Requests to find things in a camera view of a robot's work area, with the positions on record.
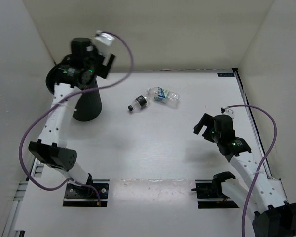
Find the clear bottle black label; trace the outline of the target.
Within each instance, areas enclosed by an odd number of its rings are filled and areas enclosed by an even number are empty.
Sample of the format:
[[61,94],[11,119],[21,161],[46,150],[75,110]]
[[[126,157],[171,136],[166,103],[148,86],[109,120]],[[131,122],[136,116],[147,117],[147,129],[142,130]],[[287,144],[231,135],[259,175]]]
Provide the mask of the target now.
[[147,94],[138,96],[133,102],[127,107],[131,113],[139,112],[142,109],[150,105],[150,97]]

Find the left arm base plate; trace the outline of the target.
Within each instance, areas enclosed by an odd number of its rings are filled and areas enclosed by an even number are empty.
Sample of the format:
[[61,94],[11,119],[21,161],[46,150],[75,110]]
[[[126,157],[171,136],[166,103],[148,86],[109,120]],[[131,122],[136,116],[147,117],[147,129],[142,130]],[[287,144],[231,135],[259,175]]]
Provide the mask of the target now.
[[92,188],[78,187],[68,183],[66,185],[63,207],[107,207],[110,181],[107,179],[93,180],[92,186],[99,193],[99,197]]

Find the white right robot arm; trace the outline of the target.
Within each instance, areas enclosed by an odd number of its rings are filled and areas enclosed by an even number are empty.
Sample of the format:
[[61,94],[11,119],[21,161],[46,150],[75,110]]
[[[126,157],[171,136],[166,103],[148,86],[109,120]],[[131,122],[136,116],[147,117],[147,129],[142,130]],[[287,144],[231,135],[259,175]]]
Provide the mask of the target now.
[[245,139],[237,137],[233,118],[228,114],[204,114],[194,127],[203,138],[215,143],[219,152],[236,169],[247,188],[231,172],[213,177],[212,193],[231,198],[249,218],[257,237],[293,237],[296,235],[296,203],[288,203],[268,176],[258,170],[258,162]]

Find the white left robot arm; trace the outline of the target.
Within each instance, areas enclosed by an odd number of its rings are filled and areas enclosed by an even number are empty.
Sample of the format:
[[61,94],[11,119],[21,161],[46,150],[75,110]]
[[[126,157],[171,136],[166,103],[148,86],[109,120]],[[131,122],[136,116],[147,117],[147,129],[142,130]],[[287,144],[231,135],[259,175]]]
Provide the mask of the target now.
[[72,119],[88,122],[102,110],[97,77],[106,78],[115,55],[108,54],[114,37],[100,33],[94,38],[74,38],[71,53],[56,64],[46,76],[46,86],[53,95],[51,108],[44,114],[46,123],[29,151],[41,163],[65,176],[83,198],[93,194],[91,174],[77,163],[76,150],[67,147],[67,133]]

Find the clear bottle blue label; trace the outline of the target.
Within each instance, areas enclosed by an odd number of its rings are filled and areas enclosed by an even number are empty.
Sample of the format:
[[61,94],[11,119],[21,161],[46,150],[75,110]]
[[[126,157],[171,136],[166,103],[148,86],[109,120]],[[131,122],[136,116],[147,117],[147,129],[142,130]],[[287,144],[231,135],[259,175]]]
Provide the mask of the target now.
[[167,105],[170,108],[176,109],[179,104],[180,95],[163,89],[161,87],[149,88],[146,90],[148,96],[154,101]]

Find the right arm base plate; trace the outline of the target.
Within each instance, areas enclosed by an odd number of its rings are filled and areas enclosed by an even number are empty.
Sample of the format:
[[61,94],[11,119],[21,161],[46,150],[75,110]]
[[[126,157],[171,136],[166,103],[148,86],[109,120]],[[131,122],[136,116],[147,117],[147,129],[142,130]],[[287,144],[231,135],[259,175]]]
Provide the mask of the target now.
[[192,188],[191,191],[197,195],[198,209],[239,208],[229,197],[219,194],[211,180],[195,180],[195,188]]

